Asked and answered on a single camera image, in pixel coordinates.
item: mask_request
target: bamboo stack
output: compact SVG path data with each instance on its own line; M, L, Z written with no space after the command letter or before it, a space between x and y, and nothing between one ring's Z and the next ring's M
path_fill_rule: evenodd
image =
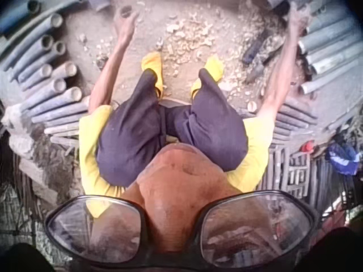
M363 52L360 27L345 4L333 1L315 10L313 15L306 35L299 41L309 79L300 86L304 95L358 66Z

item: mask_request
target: eyeglass lens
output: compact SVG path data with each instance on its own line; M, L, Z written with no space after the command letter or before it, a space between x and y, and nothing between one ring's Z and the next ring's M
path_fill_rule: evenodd
M72 253L88 260L119 263L139 248L139 212L112 199L79 199L56 215L48 228Z
M305 213L283 195L231 199L204 218L202 255L218 267L261 265L294 248L310 227Z

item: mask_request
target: red object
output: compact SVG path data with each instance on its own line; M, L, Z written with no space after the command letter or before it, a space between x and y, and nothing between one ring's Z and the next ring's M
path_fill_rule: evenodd
M301 147L301 152L312 152L314 150L314 141L308 141Z

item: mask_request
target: knee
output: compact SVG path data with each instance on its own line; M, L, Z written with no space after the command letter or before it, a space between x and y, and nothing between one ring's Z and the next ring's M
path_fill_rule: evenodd
M223 171L235 170L243 161L248 151L248 139L245 134L238 137L229 135L212 139L210 146L206 148L205 155L216 163Z

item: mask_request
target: yellow shirt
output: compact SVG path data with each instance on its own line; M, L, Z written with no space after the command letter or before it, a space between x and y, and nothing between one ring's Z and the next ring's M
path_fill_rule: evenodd
M111 113L111 106L102 105L91 115L81 118L79 121L79 161L82 185L86 194L119 198L125 188L111 186L100 176L95 157L98 138ZM226 174L229 183L245 193L254 190L265 171L274 123L272 119L261 117L245 119L243 122L248 137L248 153L236 170Z

